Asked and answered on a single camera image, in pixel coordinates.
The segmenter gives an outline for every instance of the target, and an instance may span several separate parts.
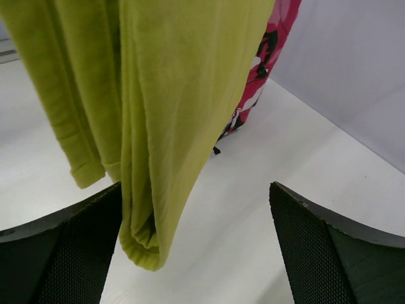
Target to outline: white surface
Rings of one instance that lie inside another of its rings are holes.
[[[106,187],[79,190],[19,61],[0,65],[0,230]],[[268,204],[272,181],[405,236],[405,176],[270,81],[248,123],[222,139],[185,207],[166,266],[117,246],[102,303],[292,304]]]
[[[405,173],[405,1],[302,0],[271,77]]]

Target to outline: white wall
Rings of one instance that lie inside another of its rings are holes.
[[[302,0],[271,75],[405,172],[405,1]]]

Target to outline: pink patterned bag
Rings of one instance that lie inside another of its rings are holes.
[[[263,92],[266,80],[274,67],[298,15],[301,0],[276,0],[266,32],[259,45],[247,78],[245,91],[220,139],[241,127]]]

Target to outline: lime green fabric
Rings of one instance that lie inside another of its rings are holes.
[[[165,264],[273,5],[0,0],[77,184],[87,187],[105,171],[121,181],[120,241],[137,265]]]

